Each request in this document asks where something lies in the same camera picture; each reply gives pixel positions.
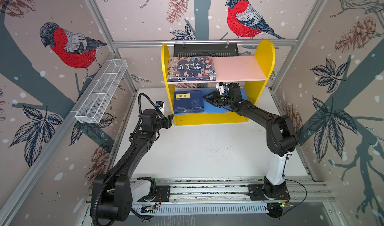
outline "blue shelf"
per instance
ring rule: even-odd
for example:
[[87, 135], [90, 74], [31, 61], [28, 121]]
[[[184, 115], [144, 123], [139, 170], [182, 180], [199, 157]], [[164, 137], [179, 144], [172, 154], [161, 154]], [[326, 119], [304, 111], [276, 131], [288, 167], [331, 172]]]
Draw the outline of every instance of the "blue shelf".
[[[209, 93], [212, 93], [214, 91], [217, 91], [217, 89], [199, 89], [203, 91], [203, 95], [207, 95]], [[247, 95], [245, 94], [244, 88], [241, 88], [241, 95], [243, 99], [248, 100]], [[204, 113], [229, 113], [228, 110], [225, 108], [216, 108], [212, 104], [208, 103], [204, 100]], [[175, 113], [175, 115], [186, 115], [186, 114], [204, 114], [204, 113]]]

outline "white wire basket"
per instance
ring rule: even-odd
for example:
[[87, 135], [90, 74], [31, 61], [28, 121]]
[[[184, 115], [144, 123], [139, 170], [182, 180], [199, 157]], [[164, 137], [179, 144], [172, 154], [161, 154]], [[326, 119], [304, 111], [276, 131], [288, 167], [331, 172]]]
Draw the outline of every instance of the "white wire basket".
[[123, 59], [110, 61], [75, 116], [80, 123], [100, 122], [127, 68], [127, 62]]

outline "yellow board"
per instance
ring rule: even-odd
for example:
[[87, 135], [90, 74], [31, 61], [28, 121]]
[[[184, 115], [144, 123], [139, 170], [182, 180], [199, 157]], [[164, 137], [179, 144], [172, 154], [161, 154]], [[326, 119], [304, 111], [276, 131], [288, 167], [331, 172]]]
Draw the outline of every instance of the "yellow board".
[[[248, 81], [244, 85], [245, 93], [247, 94], [248, 100], [252, 104], [256, 105], [259, 100], [269, 77], [272, 74], [275, 66], [275, 46], [269, 40], [263, 40], [257, 46], [255, 58], [263, 70], [266, 80], [265, 81]], [[175, 85], [168, 84], [167, 73], [168, 73], [168, 62], [169, 62], [169, 51], [167, 44], [161, 46], [161, 64], [163, 69], [164, 83], [166, 85], [168, 99], [172, 114], [174, 104]], [[175, 115], [173, 119], [175, 125], [201, 125], [201, 124], [216, 124], [216, 123], [245, 123], [248, 118], [242, 117], [237, 113], [202, 113], [202, 114], [185, 114]]]
[[257, 46], [255, 58], [259, 63], [263, 73], [265, 74], [265, 81], [247, 81], [244, 84], [244, 91], [248, 100], [256, 105], [259, 100], [269, 77], [275, 67], [276, 51], [275, 46], [269, 40], [263, 40]]

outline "book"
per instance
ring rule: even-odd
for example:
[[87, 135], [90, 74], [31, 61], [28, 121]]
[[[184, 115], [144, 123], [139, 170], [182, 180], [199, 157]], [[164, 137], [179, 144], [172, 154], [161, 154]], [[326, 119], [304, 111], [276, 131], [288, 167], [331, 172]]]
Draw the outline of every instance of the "book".
[[174, 95], [174, 113], [204, 112], [204, 99], [202, 90], [176, 91]]
[[213, 57], [171, 57], [168, 62], [168, 82], [214, 81]]

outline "bird wing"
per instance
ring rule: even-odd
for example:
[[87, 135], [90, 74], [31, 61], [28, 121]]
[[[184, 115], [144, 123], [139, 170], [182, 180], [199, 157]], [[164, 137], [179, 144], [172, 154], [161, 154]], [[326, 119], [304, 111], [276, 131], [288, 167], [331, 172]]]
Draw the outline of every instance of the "bird wing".
[[243, 25], [252, 27], [260, 22], [263, 19], [263, 16], [252, 8], [251, 4], [248, 4], [247, 9], [244, 12], [236, 14], [236, 18]]
[[87, 50], [87, 37], [84, 34], [72, 33], [68, 30], [64, 30], [67, 35], [68, 42], [64, 47], [64, 50], [71, 54], [82, 54]]

